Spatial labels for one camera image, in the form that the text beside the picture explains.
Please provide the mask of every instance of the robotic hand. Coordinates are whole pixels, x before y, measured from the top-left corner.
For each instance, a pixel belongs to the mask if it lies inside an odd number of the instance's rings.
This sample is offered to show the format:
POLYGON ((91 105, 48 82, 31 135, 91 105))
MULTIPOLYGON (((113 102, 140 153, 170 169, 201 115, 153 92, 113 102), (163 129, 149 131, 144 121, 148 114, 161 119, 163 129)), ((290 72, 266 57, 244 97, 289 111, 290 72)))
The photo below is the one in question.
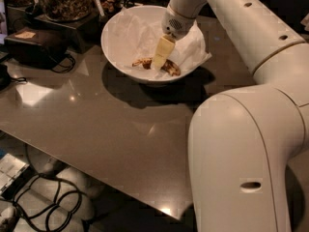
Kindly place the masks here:
POLYGON ((215 95, 192 118, 198 230, 289 232, 285 169, 309 145, 309 45, 259 0, 171 0, 164 33, 181 39, 206 2, 258 85, 215 95))

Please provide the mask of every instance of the electronic device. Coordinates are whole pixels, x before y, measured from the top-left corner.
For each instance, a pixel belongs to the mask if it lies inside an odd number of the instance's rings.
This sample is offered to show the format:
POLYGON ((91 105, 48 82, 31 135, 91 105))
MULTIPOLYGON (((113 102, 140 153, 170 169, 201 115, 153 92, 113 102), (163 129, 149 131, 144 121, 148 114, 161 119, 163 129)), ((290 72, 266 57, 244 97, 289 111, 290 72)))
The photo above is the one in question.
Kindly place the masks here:
POLYGON ((259 0, 170 0, 163 32, 184 37, 206 3, 257 85, 219 93, 193 115, 198 230, 289 232, 285 170, 309 147, 309 44, 259 0))
POLYGON ((0 0, 0 63, 10 56, 4 42, 4 39, 9 35, 8 30, 7 2, 6 0, 0 0))

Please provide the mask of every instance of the table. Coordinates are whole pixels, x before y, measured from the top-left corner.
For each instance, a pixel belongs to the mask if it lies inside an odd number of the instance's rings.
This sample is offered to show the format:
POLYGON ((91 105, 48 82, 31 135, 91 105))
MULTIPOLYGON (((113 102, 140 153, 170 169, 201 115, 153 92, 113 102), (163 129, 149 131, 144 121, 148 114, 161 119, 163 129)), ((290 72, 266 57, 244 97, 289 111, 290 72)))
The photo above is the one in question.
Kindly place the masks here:
POLYGON ((71 53, 68 73, 9 60, 11 84, 0 93, 0 130, 174 218, 192 205, 187 133, 208 96, 254 81, 215 18, 200 16, 210 60, 165 88, 116 71, 99 45, 71 53))

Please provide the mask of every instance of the robotic arm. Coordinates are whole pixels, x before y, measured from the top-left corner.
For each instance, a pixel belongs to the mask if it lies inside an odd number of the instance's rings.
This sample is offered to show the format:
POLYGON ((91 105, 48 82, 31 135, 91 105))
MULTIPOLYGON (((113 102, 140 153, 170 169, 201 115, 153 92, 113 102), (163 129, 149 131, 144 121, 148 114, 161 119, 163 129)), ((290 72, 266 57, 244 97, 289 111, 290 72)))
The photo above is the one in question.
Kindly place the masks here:
POLYGON ((309 45, 259 0, 171 0, 164 33, 181 39, 207 2, 258 85, 215 95, 192 118, 198 229, 289 232, 285 169, 309 146, 309 45))

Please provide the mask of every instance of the floor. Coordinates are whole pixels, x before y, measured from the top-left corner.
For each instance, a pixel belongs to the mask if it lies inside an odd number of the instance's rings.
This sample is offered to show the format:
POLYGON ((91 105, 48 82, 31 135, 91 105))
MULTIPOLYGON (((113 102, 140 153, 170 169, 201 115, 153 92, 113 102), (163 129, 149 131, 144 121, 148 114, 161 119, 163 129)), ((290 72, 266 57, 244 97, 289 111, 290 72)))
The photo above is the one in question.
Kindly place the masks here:
MULTIPOLYGON (((0 133, 0 148, 27 161, 24 144, 9 135, 0 133)), ((31 146, 28 146, 28 155, 38 171, 49 159, 48 155, 31 146)), ((89 225, 89 232, 197 231, 193 207, 189 207, 177 220, 108 185, 93 203, 96 218, 89 225)), ((0 213, 8 206, 8 203, 0 202, 0 213)))

